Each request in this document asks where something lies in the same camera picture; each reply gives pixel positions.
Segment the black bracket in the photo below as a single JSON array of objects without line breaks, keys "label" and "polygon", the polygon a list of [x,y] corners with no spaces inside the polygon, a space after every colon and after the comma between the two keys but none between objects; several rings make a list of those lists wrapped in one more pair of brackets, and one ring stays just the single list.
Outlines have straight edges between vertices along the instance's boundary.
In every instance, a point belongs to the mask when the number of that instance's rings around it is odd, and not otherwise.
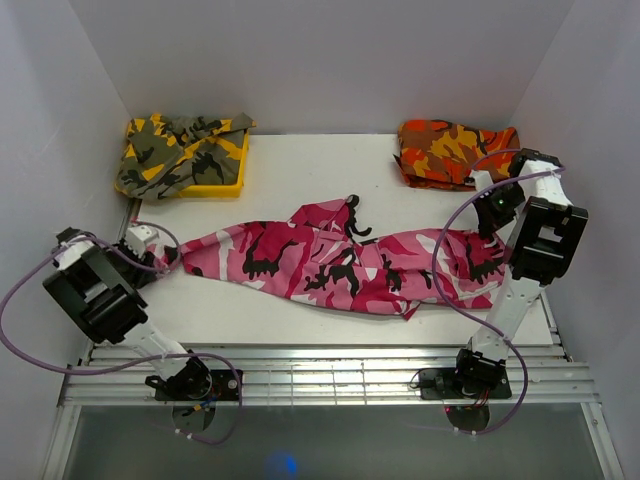
[{"label": "black bracket", "polygon": [[[584,208],[562,207],[544,198],[530,197],[511,232],[505,261],[514,279],[522,277],[549,285],[562,277],[578,248],[589,214]],[[543,228],[554,238],[545,237]]]},{"label": "black bracket", "polygon": [[517,183],[497,188],[473,202],[478,214],[478,232],[482,238],[492,235],[516,218],[516,208],[525,201]]},{"label": "black bracket", "polygon": [[[58,238],[66,241],[81,233],[68,228]],[[147,321],[147,304],[116,265],[105,250],[92,246],[68,268],[42,282],[67,315],[96,343],[120,343],[129,330]],[[89,296],[92,290],[99,293]]]},{"label": "black bracket", "polygon": [[164,382],[157,375],[151,375],[146,378],[145,385],[153,387],[156,390],[155,399],[159,402],[177,402],[177,401],[197,401],[198,397],[205,399],[207,394],[216,397],[216,402],[237,402],[240,398],[240,389],[242,388],[242,375],[243,371],[236,369],[238,376],[240,377],[240,384],[238,384],[236,378],[231,373],[231,370],[208,370],[211,375],[211,388],[207,392],[209,387],[209,379],[206,378],[206,383],[201,383],[201,388],[195,394],[187,394],[186,392],[169,391],[166,388],[168,382]]},{"label": "black bracket", "polygon": [[562,167],[562,163],[560,163],[558,157],[547,155],[546,153],[540,153],[539,151],[533,150],[531,148],[523,148],[511,159],[511,164],[509,165],[509,176],[511,178],[519,176],[520,172],[522,171],[522,167],[528,160],[547,162],[555,165],[558,168]]},{"label": "black bracket", "polygon": [[456,367],[420,370],[418,387],[423,400],[475,400],[487,392],[490,399],[511,398],[504,361],[494,362],[467,348],[458,352]]},{"label": "black bracket", "polygon": [[[482,391],[465,390],[455,367],[425,368],[418,374],[418,386],[422,400],[462,400],[474,401]],[[489,391],[489,399],[511,398],[511,387],[506,373],[495,389]]]}]

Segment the white table surface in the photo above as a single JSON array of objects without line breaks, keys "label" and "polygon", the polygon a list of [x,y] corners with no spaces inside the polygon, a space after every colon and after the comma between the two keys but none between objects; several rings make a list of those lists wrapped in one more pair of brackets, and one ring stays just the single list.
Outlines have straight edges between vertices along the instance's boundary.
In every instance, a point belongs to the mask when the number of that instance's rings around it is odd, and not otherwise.
[{"label": "white table surface", "polygon": [[[371,237],[441,227],[469,194],[407,187],[392,157],[397,150],[395,135],[251,136],[240,198],[143,203],[139,218],[169,228],[185,242],[241,222],[286,220],[302,204],[356,193],[358,226],[372,226]],[[453,225],[476,226],[473,208]],[[153,322],[170,338],[189,344],[462,345],[477,328],[445,307],[423,305],[409,321],[341,312],[187,275],[182,269],[141,294]],[[552,344],[540,300],[528,312],[515,343]]]}]

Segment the cable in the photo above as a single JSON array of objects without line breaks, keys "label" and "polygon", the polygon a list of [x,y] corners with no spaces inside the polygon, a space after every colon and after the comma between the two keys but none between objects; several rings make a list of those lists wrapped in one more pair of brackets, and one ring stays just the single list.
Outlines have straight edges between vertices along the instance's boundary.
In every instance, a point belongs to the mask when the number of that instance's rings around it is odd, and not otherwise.
[{"label": "cable", "polygon": [[418,375],[420,375],[420,372],[422,372],[422,370],[424,370],[423,368],[421,368],[420,370],[418,370],[416,373],[413,374],[413,377],[411,377],[411,380],[409,380],[409,383],[407,384],[409,386],[409,388],[411,390],[417,390],[418,388],[420,388],[420,382],[418,382],[417,385],[412,385],[413,381],[416,379],[416,377]]},{"label": "cable", "polygon": [[485,159],[489,158],[489,157],[493,157],[494,155],[500,155],[502,153],[515,153],[515,152],[519,152],[520,149],[519,148],[505,148],[503,150],[496,150],[495,152],[491,152],[491,153],[487,153],[484,157],[480,157],[478,160],[476,160],[475,162],[473,162],[471,164],[471,166],[469,167],[469,171],[473,171],[476,169],[476,167],[483,162]]},{"label": "cable", "polygon": [[208,399],[206,399],[204,402],[200,402],[197,405],[194,405],[193,407],[191,407],[190,409],[188,409],[186,412],[184,412],[182,414],[183,417],[188,417],[189,415],[191,415],[192,413],[195,412],[199,412],[200,410],[202,410],[203,408],[207,408],[209,407],[209,405],[211,405],[212,403],[214,403],[216,400],[218,399],[217,396],[212,395],[211,397],[209,397]]},{"label": "cable", "polygon": [[478,395],[478,399],[473,402],[473,405],[471,405],[471,407],[473,408],[482,408],[487,404],[487,401],[489,400],[489,389],[485,388],[480,395]]},{"label": "cable", "polygon": [[[169,232],[167,229],[165,229],[164,227],[160,227],[159,225],[155,225],[152,223],[146,223],[146,222],[138,222],[140,224],[143,225],[148,225],[148,226],[152,226],[155,228],[159,228],[160,230],[162,230],[163,232],[167,233],[169,235],[169,237],[171,237],[171,239],[175,242],[176,246],[178,247],[178,252],[180,250],[180,242],[178,241],[178,239],[175,237],[175,235],[173,235],[171,232]],[[137,262],[134,262],[133,260],[127,258],[122,252],[120,252],[119,250],[117,250],[115,247],[113,247],[109,242],[105,241],[105,240],[100,240],[94,237],[81,237],[79,239],[76,239],[77,241],[84,241],[84,240],[90,240],[92,242],[95,242],[99,245],[105,246],[106,248],[111,249],[112,251],[121,254],[122,258],[125,259],[128,263],[130,263],[131,265],[138,267],[138,268],[142,268],[145,267],[145,269],[151,269],[151,267],[147,267],[146,265],[141,265]],[[236,382],[238,382],[238,385],[240,386],[242,384],[242,380],[240,378],[240,375],[238,374],[238,371],[235,369],[235,367],[231,364],[231,362],[229,360],[227,360],[226,358],[220,356],[220,355],[215,355],[213,353],[170,353],[167,355],[152,355],[149,357],[142,357],[136,360],[132,360],[130,362],[126,362],[123,363],[121,365],[116,365],[114,367],[108,367],[108,368],[102,368],[99,370],[74,370],[74,369],[70,369],[70,368],[63,368],[63,367],[59,367],[57,365],[52,365],[50,363],[44,362],[40,359],[37,359],[35,357],[32,357],[31,355],[29,355],[26,352],[23,352],[22,350],[20,350],[16,345],[14,345],[11,340],[9,340],[9,338],[7,337],[7,335],[4,332],[4,326],[2,324],[3,321],[3,316],[4,316],[4,311],[7,308],[7,304],[9,303],[9,300],[11,300],[11,298],[16,294],[16,292],[25,284],[27,283],[31,278],[33,278],[33,276],[38,273],[40,270],[42,270],[42,268],[44,268],[46,265],[48,265],[56,256],[58,256],[60,253],[64,252],[67,248],[69,248],[69,245],[67,246],[63,246],[60,247],[56,250],[54,250],[53,253],[51,253],[51,255],[49,255],[48,257],[46,257],[44,260],[42,260],[35,268],[33,268],[30,272],[28,272],[25,276],[23,276],[20,280],[18,280],[16,282],[16,284],[11,287],[9,289],[9,291],[6,293],[6,295],[4,296],[4,298],[2,299],[2,301],[0,301],[0,343],[2,343],[7,350],[9,350],[11,353],[13,353],[14,355],[16,355],[18,358],[24,360],[27,363],[30,363],[31,365],[34,365],[36,367],[42,368],[44,370],[50,371],[50,372],[55,372],[55,373],[61,373],[63,375],[75,375],[75,376],[94,376],[94,375],[105,375],[107,373],[113,373],[113,372],[119,372],[120,370],[124,370],[130,367],[133,367],[135,365],[139,365],[141,363],[147,363],[153,360],[163,360],[165,358],[213,358],[215,360],[218,360],[222,363],[224,363],[229,370],[231,370],[231,373],[233,374],[234,379],[236,380]],[[164,270],[159,270],[159,269],[151,269],[150,271],[154,271],[154,272],[159,272],[159,271],[164,271]],[[212,440],[206,437],[201,437],[199,435],[193,435],[193,434],[189,434],[191,435],[189,438],[193,438],[194,440],[197,440],[199,442],[202,443],[206,443],[208,445],[220,445],[222,443],[224,443],[226,440],[229,439],[229,437],[231,437],[231,435],[233,434],[233,432],[235,431],[240,417],[241,417],[241,413],[242,413],[242,389],[238,388],[238,413],[234,418],[233,423],[231,424],[231,427],[229,427],[229,430],[227,430],[227,432],[219,439],[217,440]]]},{"label": "cable", "polygon": [[90,240],[98,245],[100,245],[101,247],[106,248],[107,250],[112,251],[113,253],[115,253],[118,257],[120,257],[122,260],[124,260],[125,262],[127,262],[129,265],[133,265],[134,267],[143,270],[145,272],[152,272],[152,273],[168,273],[168,272],[172,272],[173,270],[175,270],[178,265],[180,265],[180,262],[182,261],[182,253],[180,253],[180,241],[178,240],[178,238],[171,233],[168,229],[166,229],[165,227],[163,227],[162,225],[158,225],[156,223],[151,223],[151,222],[141,222],[138,220],[132,220],[132,223],[135,223],[137,225],[146,225],[148,227],[153,227],[153,228],[157,228],[158,230],[166,233],[169,238],[171,239],[171,241],[174,243],[174,245],[176,246],[176,251],[178,252],[178,256],[176,257],[176,259],[171,263],[171,265],[167,266],[166,268],[154,268],[154,267],[148,267],[147,265],[143,265],[141,263],[135,262],[134,260],[131,260],[129,257],[127,257],[124,253],[122,253],[120,250],[118,250],[116,247],[114,247],[113,245],[111,245],[109,242],[107,242],[106,240],[101,240],[97,237],[95,237],[94,235],[90,235],[88,236],[88,238],[86,240]]},{"label": "cable", "polygon": [[[468,434],[468,435],[485,435],[485,434],[488,434],[488,433],[491,433],[491,432],[495,432],[496,430],[498,430],[499,428],[504,426],[509,420],[511,420],[513,418],[513,416],[520,409],[520,406],[522,405],[522,402],[524,402],[524,398],[527,395],[527,389],[529,387],[529,371],[527,370],[527,364],[524,361],[524,357],[520,354],[518,349],[513,345],[511,340],[505,337],[505,334],[502,332],[502,330],[500,330],[499,328],[495,327],[494,325],[491,325],[490,323],[486,322],[485,320],[482,320],[481,318],[478,318],[475,315],[473,315],[473,314],[463,310],[462,308],[458,307],[453,302],[453,300],[451,300],[451,298],[449,298],[447,293],[444,291],[444,288],[442,287],[442,285],[440,284],[440,281],[439,281],[440,280],[439,275],[437,274],[438,251],[440,250],[440,246],[442,245],[442,242],[444,241],[444,237],[446,236],[449,228],[451,228],[451,224],[456,220],[456,218],[458,218],[458,216],[463,212],[463,210],[465,208],[467,208],[469,205],[471,205],[473,202],[475,202],[478,198],[480,198],[483,195],[489,193],[490,191],[492,191],[492,190],[494,190],[496,188],[502,187],[504,185],[509,185],[509,184],[512,184],[512,183],[521,182],[523,180],[530,180],[532,178],[547,177],[547,176],[550,176],[550,175],[555,175],[555,174],[561,173],[564,170],[565,170],[564,167],[560,167],[560,168],[558,168],[556,170],[553,170],[553,171],[530,173],[528,175],[523,175],[521,177],[507,178],[506,180],[502,180],[502,181],[500,181],[498,183],[494,183],[493,185],[489,185],[487,188],[479,191],[478,193],[473,195],[471,198],[469,198],[468,200],[463,202],[462,205],[460,205],[460,207],[458,207],[458,209],[455,212],[453,212],[453,214],[451,215],[449,220],[447,220],[447,222],[445,223],[444,227],[442,228],[442,230],[440,232],[440,235],[438,236],[438,239],[436,240],[435,246],[433,248],[432,258],[431,258],[431,270],[433,272],[433,284],[435,285],[436,290],[438,290],[438,293],[440,294],[442,299],[447,303],[447,305],[449,305],[451,308],[453,308],[456,312],[460,313],[461,315],[467,317],[470,320],[473,320],[476,323],[479,323],[483,327],[488,328],[489,330],[495,332],[498,336],[500,336],[502,338],[502,341],[505,343],[505,345],[507,347],[509,347],[509,349],[517,357],[518,361],[520,362],[520,365],[522,366],[522,373],[523,373],[522,392],[520,393],[520,396],[518,397],[518,400],[514,404],[513,408],[511,410],[509,410],[509,412],[503,418],[501,418],[495,425],[492,425],[491,427],[488,427],[488,428],[486,428],[484,430],[470,431],[470,430],[459,430],[459,429],[456,428],[456,429],[454,429],[454,431],[456,431],[456,432],[460,431],[460,432]],[[420,428],[420,429],[425,429],[425,430],[442,430],[442,428],[440,428],[440,427],[430,427],[430,426],[412,425],[412,424],[406,424],[406,425],[410,426],[412,428]]]}]

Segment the orange camouflage cloth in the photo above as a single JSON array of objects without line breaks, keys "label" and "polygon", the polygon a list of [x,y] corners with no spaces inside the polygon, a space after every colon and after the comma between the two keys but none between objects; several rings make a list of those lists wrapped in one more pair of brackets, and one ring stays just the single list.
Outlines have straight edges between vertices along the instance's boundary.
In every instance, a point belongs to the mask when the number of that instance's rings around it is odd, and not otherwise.
[{"label": "orange camouflage cloth", "polygon": [[[498,150],[520,148],[513,127],[491,132],[444,120],[409,120],[398,128],[398,141],[400,156],[395,159],[407,185],[444,190],[473,190],[464,180],[476,160]],[[489,171],[494,182],[504,180],[513,155],[492,155],[477,169]]]}]

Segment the pink camouflage cloth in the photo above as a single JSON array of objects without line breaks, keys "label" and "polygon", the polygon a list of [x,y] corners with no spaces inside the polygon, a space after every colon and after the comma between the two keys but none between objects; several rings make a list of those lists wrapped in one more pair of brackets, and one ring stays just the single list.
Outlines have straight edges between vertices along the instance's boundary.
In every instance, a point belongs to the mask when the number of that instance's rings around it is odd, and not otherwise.
[{"label": "pink camouflage cloth", "polygon": [[[286,222],[254,221],[180,247],[186,272],[246,285],[318,307],[409,319],[422,303],[444,303],[433,285],[432,252],[439,229],[357,242],[356,195],[303,205]],[[169,257],[173,252],[166,248]],[[504,245],[477,233],[450,230],[436,274],[466,308],[490,308],[502,282]]]}]

